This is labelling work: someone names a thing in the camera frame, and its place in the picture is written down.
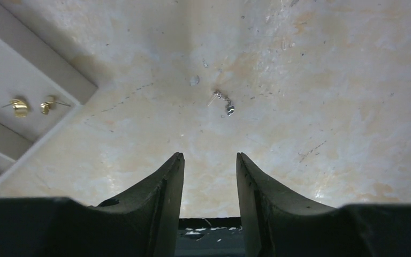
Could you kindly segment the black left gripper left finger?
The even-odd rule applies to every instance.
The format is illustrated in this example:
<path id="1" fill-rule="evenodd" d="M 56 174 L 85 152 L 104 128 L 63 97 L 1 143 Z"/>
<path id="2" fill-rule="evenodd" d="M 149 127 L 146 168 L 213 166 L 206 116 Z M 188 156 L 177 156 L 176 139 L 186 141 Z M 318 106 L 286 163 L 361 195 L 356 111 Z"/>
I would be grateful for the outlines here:
<path id="1" fill-rule="evenodd" d="M 0 198 L 0 256 L 174 256 L 184 156 L 84 206 L 67 197 Z"/>

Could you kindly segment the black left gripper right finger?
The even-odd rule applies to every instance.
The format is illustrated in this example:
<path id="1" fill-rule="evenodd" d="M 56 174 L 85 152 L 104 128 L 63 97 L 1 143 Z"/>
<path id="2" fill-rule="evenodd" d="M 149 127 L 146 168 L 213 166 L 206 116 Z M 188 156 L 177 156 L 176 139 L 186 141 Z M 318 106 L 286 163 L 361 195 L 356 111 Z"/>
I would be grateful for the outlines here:
<path id="1" fill-rule="evenodd" d="M 236 172 L 247 256 L 411 256 L 411 204 L 333 208 L 278 182 L 244 153 Z"/>

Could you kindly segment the gold stud earring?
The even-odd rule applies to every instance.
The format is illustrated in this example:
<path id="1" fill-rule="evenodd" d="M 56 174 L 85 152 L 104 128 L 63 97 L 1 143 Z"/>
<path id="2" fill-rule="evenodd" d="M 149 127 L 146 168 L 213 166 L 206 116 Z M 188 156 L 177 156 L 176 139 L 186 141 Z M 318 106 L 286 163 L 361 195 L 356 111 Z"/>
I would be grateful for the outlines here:
<path id="1" fill-rule="evenodd" d="M 29 113 L 29 105 L 23 99 L 10 99 L 9 103 L 2 106 L 2 108 L 11 107 L 13 115 L 17 118 L 24 118 Z"/>
<path id="2" fill-rule="evenodd" d="M 56 105 L 62 105 L 66 107 L 71 107 L 70 104 L 61 102 L 53 95 L 46 96 L 44 101 L 40 104 L 40 113 L 48 115 L 51 110 L 55 109 Z"/>

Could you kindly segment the grey divided drawer tray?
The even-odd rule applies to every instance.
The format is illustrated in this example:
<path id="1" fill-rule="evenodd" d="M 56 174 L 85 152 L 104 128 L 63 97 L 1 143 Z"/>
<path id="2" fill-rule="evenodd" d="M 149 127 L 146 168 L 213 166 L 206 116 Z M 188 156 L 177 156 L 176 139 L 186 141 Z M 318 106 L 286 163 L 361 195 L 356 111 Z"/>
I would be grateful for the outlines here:
<path id="1" fill-rule="evenodd" d="M 0 184 L 85 105 L 97 88 L 0 4 Z M 48 115 L 40 104 L 53 95 Z M 24 118 L 13 115 L 10 99 L 29 105 Z"/>

